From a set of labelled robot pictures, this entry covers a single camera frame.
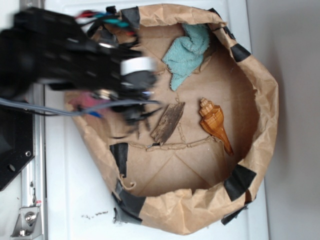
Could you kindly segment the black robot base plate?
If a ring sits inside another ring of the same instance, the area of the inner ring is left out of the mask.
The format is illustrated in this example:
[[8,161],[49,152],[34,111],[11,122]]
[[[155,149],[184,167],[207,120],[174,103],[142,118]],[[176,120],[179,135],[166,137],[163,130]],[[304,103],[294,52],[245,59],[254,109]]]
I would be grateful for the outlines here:
[[3,191],[34,157],[34,117],[0,110],[0,190]]

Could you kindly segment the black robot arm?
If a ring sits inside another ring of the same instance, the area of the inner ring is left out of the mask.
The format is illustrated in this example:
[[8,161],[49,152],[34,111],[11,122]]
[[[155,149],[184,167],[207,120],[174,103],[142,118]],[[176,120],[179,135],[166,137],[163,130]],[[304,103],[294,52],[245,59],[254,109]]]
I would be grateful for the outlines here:
[[[134,50],[135,27],[117,13],[84,11],[81,18],[30,7],[16,13],[13,25],[0,33],[0,104],[32,113],[99,116],[111,108],[129,124],[151,113],[151,88],[156,82],[152,58]],[[54,91],[82,90],[102,103],[65,111],[17,101],[32,84]]]

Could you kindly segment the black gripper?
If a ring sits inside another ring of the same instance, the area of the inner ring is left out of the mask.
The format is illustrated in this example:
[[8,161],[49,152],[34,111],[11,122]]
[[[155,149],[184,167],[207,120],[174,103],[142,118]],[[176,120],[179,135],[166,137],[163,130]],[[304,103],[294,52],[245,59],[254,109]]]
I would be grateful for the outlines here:
[[150,90],[157,82],[154,59],[127,44],[87,38],[84,46],[88,52],[84,89],[93,97],[110,99],[112,110],[125,120],[151,116],[145,106],[158,103],[150,99]]

